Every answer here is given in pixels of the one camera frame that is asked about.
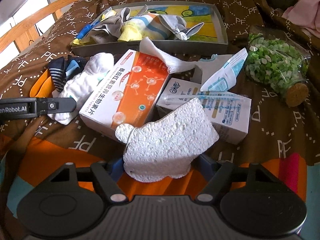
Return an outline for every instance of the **molecule graphic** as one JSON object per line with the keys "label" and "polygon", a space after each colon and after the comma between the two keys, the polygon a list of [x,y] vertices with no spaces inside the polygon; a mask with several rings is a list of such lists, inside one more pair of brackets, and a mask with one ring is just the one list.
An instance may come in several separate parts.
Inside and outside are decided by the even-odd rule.
{"label": "molecule graphic", "polygon": [[140,66],[134,66],[132,69],[131,69],[133,72],[135,73],[139,73],[142,71],[142,67]]}
{"label": "molecule graphic", "polygon": [[112,93],[112,98],[114,101],[120,101],[123,98],[123,92],[122,91],[114,91]]}
{"label": "molecule graphic", "polygon": [[151,69],[150,67],[148,67],[145,72],[151,72],[151,73],[153,73],[153,71],[152,71],[152,69]]}
{"label": "molecule graphic", "polygon": [[125,114],[122,112],[116,112],[113,116],[112,116],[112,120],[113,122],[115,122],[116,124],[122,124],[125,121]]}
{"label": "molecule graphic", "polygon": [[143,76],[143,77],[145,77],[147,79],[148,87],[146,88],[146,91],[149,90],[150,86],[154,86],[157,83],[157,80],[164,80],[164,78],[158,79],[158,77],[154,77],[154,78],[148,78],[147,76]]}
{"label": "molecule graphic", "polygon": [[156,99],[155,94],[152,94],[152,95],[144,94],[144,95],[147,96],[147,99],[149,101],[149,105],[151,105],[151,102],[155,101],[155,99]]}
{"label": "molecule graphic", "polygon": [[135,80],[132,84],[126,84],[126,86],[130,86],[132,89],[136,91],[136,95],[138,95],[137,89],[140,87],[139,82],[141,82],[143,79],[140,78],[140,80]]}

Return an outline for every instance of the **styrofoam piece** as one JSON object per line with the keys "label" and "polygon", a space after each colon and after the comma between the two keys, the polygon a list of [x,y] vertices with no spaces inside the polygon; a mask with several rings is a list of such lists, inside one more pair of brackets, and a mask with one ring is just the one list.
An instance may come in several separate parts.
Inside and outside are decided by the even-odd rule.
{"label": "styrofoam piece", "polygon": [[124,170],[141,182],[185,176],[192,160],[219,139],[198,98],[140,128],[121,124],[116,137],[127,143]]}

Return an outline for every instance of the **black plastic mount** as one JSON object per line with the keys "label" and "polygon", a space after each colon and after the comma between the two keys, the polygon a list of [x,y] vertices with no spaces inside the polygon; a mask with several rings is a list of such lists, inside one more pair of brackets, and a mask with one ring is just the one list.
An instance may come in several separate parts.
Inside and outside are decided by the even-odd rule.
{"label": "black plastic mount", "polygon": [[[26,240],[301,239],[304,202],[259,164],[238,168],[201,155],[194,164],[209,182],[195,200],[135,196],[131,202],[115,182],[122,164],[59,168],[18,205],[18,219],[30,231]],[[95,192],[78,181],[92,182]],[[233,182],[245,186],[230,190]]]}
{"label": "black plastic mount", "polygon": [[8,98],[0,100],[0,122],[36,118],[43,114],[68,113],[76,109],[73,98]]}

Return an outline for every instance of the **window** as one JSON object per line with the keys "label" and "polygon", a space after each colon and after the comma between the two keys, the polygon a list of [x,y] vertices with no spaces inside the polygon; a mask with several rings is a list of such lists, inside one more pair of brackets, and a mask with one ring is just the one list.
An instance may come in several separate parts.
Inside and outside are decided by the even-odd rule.
{"label": "window", "polygon": [[[0,26],[0,37],[6,34],[13,26],[15,26],[15,22],[13,18],[9,18],[5,23]],[[0,53],[0,69],[5,67],[11,60],[13,60],[17,55],[19,55],[19,51],[12,42],[8,47],[4,49],[3,52]]]}
{"label": "window", "polygon": [[[5,23],[0,26],[0,37],[7,33],[12,27],[17,25],[19,22],[23,21],[30,15],[34,14],[38,10],[49,5],[48,0],[27,0],[25,1],[9,18]],[[53,15],[49,15],[35,24],[36,30],[41,36],[45,33],[53,24],[55,20]],[[3,52],[0,53],[0,69],[5,67],[11,60],[13,60],[20,51],[18,50],[16,44],[12,42]]]}
{"label": "window", "polygon": [[[27,0],[17,12],[13,15],[13,20],[16,24],[23,21],[25,18],[30,16],[31,14],[37,12],[49,5],[48,0]],[[53,24],[55,20],[53,15],[49,15],[46,18],[42,19],[40,22],[36,23],[36,28],[40,35],[45,33]]]}

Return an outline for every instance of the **cardboard box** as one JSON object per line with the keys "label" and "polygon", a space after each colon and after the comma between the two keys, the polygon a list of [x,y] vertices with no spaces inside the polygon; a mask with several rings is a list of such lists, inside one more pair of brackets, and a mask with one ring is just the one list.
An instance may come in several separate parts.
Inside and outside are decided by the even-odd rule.
{"label": "cardboard box", "polygon": [[168,78],[161,60],[129,49],[81,108],[81,119],[91,129],[117,140],[115,130],[121,123],[141,127],[150,121]]}
{"label": "cardboard box", "polygon": [[[200,92],[201,84],[172,78],[161,94],[156,106],[161,117],[177,109],[189,99],[165,100],[169,95],[235,95],[230,92]],[[251,99],[243,100],[201,99],[204,111],[211,120],[220,138],[232,144],[238,144],[248,134]]]}

